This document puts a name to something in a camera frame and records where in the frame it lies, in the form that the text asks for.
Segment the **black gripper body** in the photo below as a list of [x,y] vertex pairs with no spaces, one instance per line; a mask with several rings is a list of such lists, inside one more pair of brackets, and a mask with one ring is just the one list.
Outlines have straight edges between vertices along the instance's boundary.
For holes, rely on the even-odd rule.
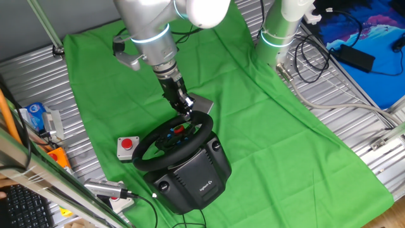
[[184,80],[180,74],[174,77],[159,79],[163,96],[179,114],[191,114],[194,99],[189,96]]

